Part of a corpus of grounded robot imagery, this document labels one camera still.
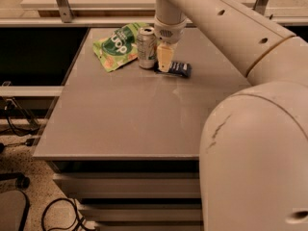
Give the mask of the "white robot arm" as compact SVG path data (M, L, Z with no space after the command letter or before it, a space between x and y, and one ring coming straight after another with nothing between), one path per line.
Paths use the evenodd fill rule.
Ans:
M235 0L157 0L155 25L180 13L250 83L204 125L205 231L308 231L307 44Z

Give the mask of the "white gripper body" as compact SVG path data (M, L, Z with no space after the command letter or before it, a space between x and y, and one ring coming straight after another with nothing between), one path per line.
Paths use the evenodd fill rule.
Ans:
M183 20L176 24L166 24L158 18L154 19L154 34L157 39L164 43L175 44L184 35L186 21Z

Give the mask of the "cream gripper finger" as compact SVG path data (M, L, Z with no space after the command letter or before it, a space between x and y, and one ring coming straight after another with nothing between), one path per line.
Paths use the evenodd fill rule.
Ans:
M157 47L157 59L159 70L168 72L173 59L174 49L171 45L161 42Z

